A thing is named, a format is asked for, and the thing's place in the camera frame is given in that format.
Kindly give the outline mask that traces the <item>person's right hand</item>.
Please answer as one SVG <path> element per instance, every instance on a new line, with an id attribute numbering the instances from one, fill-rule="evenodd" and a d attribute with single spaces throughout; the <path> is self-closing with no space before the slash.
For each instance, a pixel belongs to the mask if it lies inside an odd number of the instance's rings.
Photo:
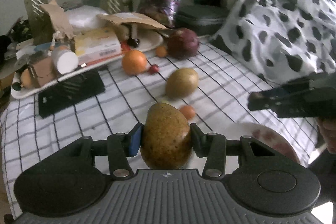
<path id="1" fill-rule="evenodd" d="M 336 151 L 336 121 L 335 119 L 317 119 L 319 131 L 327 145 L 329 153 Z"/>

